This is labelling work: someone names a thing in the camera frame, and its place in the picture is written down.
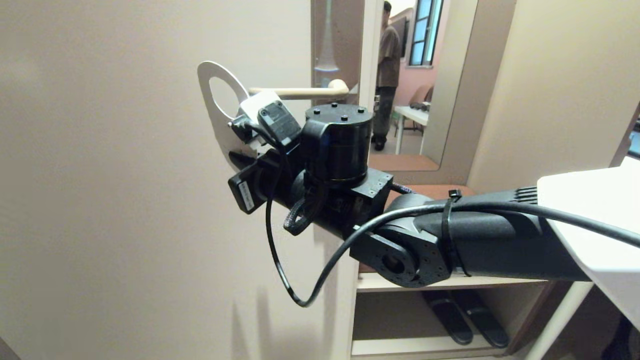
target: window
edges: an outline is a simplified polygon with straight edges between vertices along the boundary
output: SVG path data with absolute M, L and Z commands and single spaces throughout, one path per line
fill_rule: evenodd
M 433 61 L 442 1 L 444 0 L 418 0 L 409 59 L 411 66 L 431 65 Z

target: dark pants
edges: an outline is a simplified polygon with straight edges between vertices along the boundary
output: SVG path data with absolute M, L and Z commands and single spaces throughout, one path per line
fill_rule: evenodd
M 396 88 L 394 86 L 380 86 L 376 88 L 376 95 L 380 95 L 380 103 L 373 118 L 373 136 L 377 143 L 385 143 L 391 123 Z

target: beige door handle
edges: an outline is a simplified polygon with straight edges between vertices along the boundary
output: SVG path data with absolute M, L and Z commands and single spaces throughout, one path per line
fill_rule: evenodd
M 283 100 L 340 99 L 349 93 L 347 84 L 335 79 L 326 88 L 250 88 L 249 94 L 254 95 L 264 90 L 275 92 Z

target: black cable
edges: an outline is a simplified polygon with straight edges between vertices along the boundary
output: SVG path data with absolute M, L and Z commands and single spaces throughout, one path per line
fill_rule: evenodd
M 359 227 L 356 231 L 354 231 L 341 245 L 340 247 L 333 253 L 329 262 L 324 266 L 318 280 L 316 281 L 316 285 L 314 286 L 313 291 L 311 292 L 311 296 L 306 301 L 300 300 L 293 290 L 289 286 L 289 283 L 285 283 L 285 287 L 291 295 L 291 298 L 295 301 L 295 303 L 301 307 L 308 307 L 313 303 L 313 301 L 317 298 L 320 290 L 324 282 L 326 281 L 329 273 L 333 270 L 338 260 L 344 255 L 344 253 L 353 245 L 353 243 L 360 236 L 364 235 L 368 231 L 372 231 L 378 226 L 382 224 L 386 224 L 389 221 L 404 218 L 404 217 L 415 217 L 419 215 L 426 215 L 430 213 L 439 213 L 444 209 L 444 204 L 426 204 L 422 206 L 414 206 L 406 209 L 398 209 L 389 211 L 388 213 L 382 214 L 376 218 L 371 219 L 366 222 L 364 225 Z M 640 234 L 633 233 L 632 231 L 625 230 L 613 225 L 605 224 L 603 222 L 599 222 L 596 220 L 592 220 L 586 217 L 582 217 L 580 215 L 574 215 L 570 213 L 566 213 L 564 211 L 554 210 L 550 208 L 545 208 L 539 205 L 532 204 L 522 204 L 518 202 L 475 202 L 471 204 L 455 204 L 452 211 L 476 211 L 481 213 L 489 213 L 492 211 L 503 210 L 503 211 L 514 211 L 519 213 L 527 213 L 530 215 L 536 215 L 543 218 L 548 218 L 551 220 L 558 220 L 561 222 L 565 222 L 567 224 L 575 225 L 578 227 L 582 227 L 584 229 L 593 231 L 598 234 L 602 234 L 616 240 L 622 241 L 629 245 L 633 245 L 635 247 L 640 247 Z M 280 273 L 280 277 L 283 282 L 286 281 L 286 277 L 284 277 L 284 272 L 281 272 L 282 267 L 278 267 L 278 273 Z
M 415 193 L 415 191 L 411 190 L 411 188 L 398 183 L 391 183 L 391 190 L 401 194 Z
M 311 225 L 316 216 L 320 214 L 320 211 L 326 202 L 328 192 L 329 189 L 325 184 L 319 184 L 317 186 L 315 197 L 309 200 L 309 197 L 305 196 L 296 202 L 284 221 L 285 230 L 289 231 L 293 236 L 297 236 L 302 233 L 309 225 Z
M 258 133 L 258 135 L 260 135 L 264 139 L 264 141 L 266 141 L 269 145 L 273 146 L 276 149 L 278 148 L 278 144 L 276 140 L 272 138 L 271 135 L 269 135 L 269 133 L 267 133 L 263 128 L 251 123 L 247 123 L 246 126 L 248 126 L 249 128 L 251 128 L 251 130 Z
M 265 132 L 265 130 L 263 130 L 263 129 L 257 127 L 257 126 L 254 126 L 254 125 L 250 125 L 250 126 L 251 126 L 251 128 L 253 130 L 255 130 L 256 133 L 258 133 L 260 136 L 262 136 L 265 139 L 265 141 L 267 141 L 267 143 L 269 143 L 269 141 L 271 141 L 273 143 L 270 143 L 270 145 L 271 146 L 275 146 L 275 141 L 273 141 L 273 139 Z M 273 240 L 273 229 L 271 228 L 271 208 L 273 206 L 273 197 L 275 196 L 275 192 L 276 192 L 276 189 L 278 187 L 278 182 L 279 182 L 280 176 L 282 175 L 282 172 L 284 170 L 285 163 L 288 162 L 287 161 L 286 152 L 279 151 L 279 153 L 280 153 L 280 165 L 278 166 L 278 172 L 276 173 L 276 176 L 274 178 L 273 186 L 271 187 L 271 191 L 269 191 L 269 195 L 268 195 L 268 199 L 267 199 L 266 212 L 265 212 L 265 221 L 264 222 L 265 222 L 265 228 L 266 228 L 266 231 L 267 231 L 267 240 L 269 242 L 269 250 L 271 251 L 271 257 L 273 258 L 273 263 L 276 266 L 276 270 L 278 271 L 278 275 L 280 276 L 280 280 L 282 281 L 282 284 L 284 285 L 285 289 L 287 290 L 287 293 L 289 294 L 291 299 L 297 305 L 299 305 L 301 307 L 308 307 L 316 299 L 317 294 L 320 292 L 320 288 L 322 288 L 322 284 L 324 284 L 324 281 L 326 280 L 326 276 L 325 276 L 325 279 L 322 280 L 322 284 L 320 284 L 320 287 L 315 291 L 315 294 L 312 293 L 312 296 L 308 300 L 302 301 L 298 297 L 296 292 L 293 290 L 293 288 L 291 287 L 291 284 L 289 284 L 289 280 L 287 279 L 287 276 L 284 273 L 284 269 L 282 268 L 282 264 L 280 262 L 280 258 L 278 257 L 278 251 L 276 250 L 276 245 L 275 245 L 275 242 Z

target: floor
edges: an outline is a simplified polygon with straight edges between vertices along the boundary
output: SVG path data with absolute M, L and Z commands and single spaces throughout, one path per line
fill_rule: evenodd
M 407 121 L 404 124 L 407 127 L 412 127 L 413 124 L 411 121 Z M 396 127 L 392 124 L 389 129 L 389 134 L 387 135 L 387 143 L 385 144 L 385 148 L 382 151 L 375 151 L 373 147 L 371 148 L 371 154 L 395 154 L 396 153 L 396 144 L 397 137 L 394 136 L 396 131 Z M 402 148 L 400 149 L 401 154 L 419 154 L 420 153 L 420 143 L 422 142 L 422 133 L 418 130 L 404 130 L 404 135 L 402 139 Z

